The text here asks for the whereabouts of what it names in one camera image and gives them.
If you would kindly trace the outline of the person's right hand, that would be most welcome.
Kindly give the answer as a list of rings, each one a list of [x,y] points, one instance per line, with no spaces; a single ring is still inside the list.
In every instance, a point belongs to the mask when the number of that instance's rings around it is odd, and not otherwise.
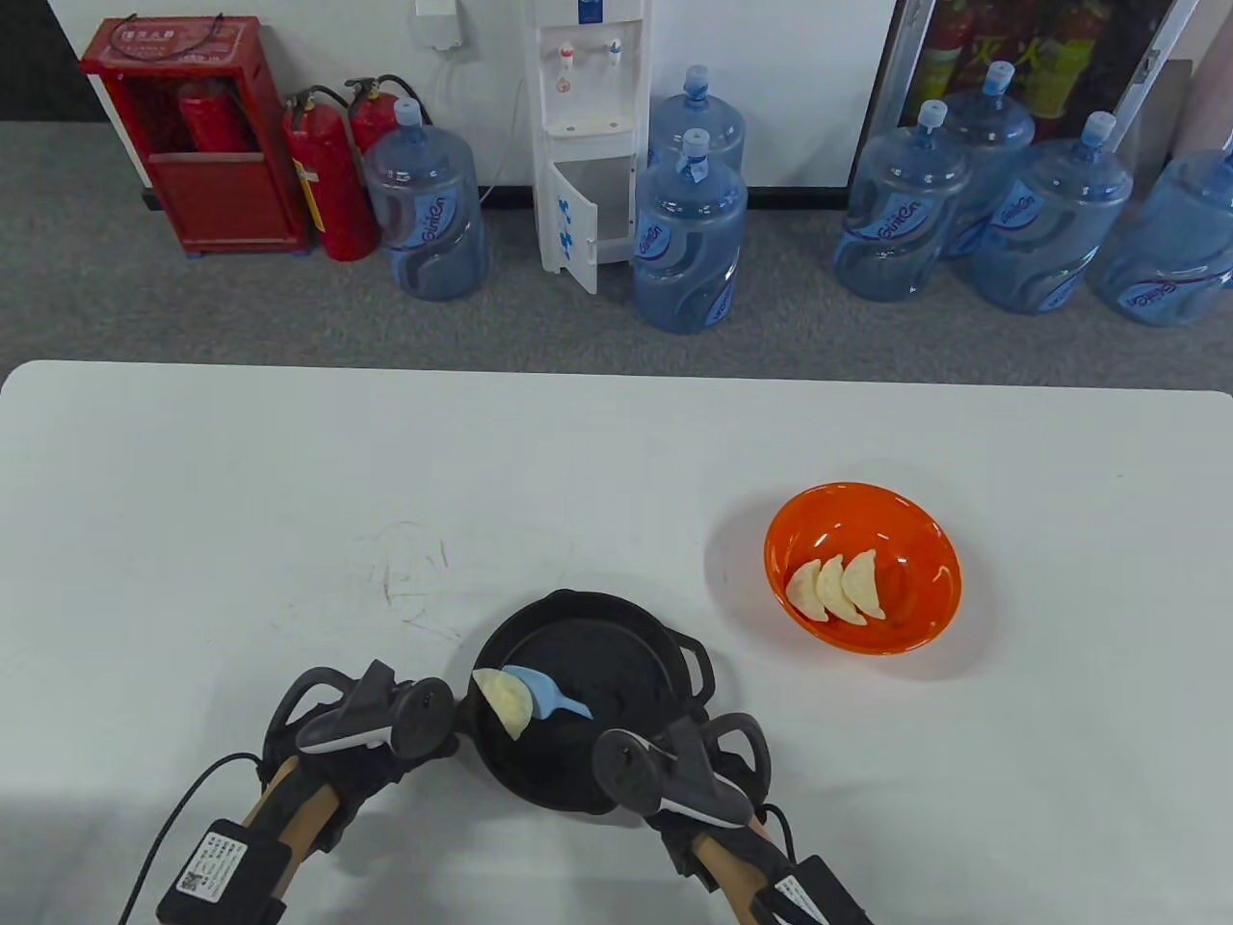
[[[718,888],[702,846],[714,842],[769,881],[797,866],[797,842],[779,807],[767,800],[772,763],[762,726],[748,713],[727,713],[702,726],[673,726],[667,782],[673,792],[649,816],[674,870]]]

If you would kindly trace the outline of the person's left hand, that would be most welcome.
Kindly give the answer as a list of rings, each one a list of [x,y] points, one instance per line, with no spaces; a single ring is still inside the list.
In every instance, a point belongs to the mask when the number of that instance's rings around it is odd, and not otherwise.
[[[266,726],[252,821],[282,835],[305,807],[333,797],[307,853],[330,852],[365,803],[435,758],[457,754],[457,701],[436,677],[395,680],[375,660],[361,678],[330,667],[300,673]]]

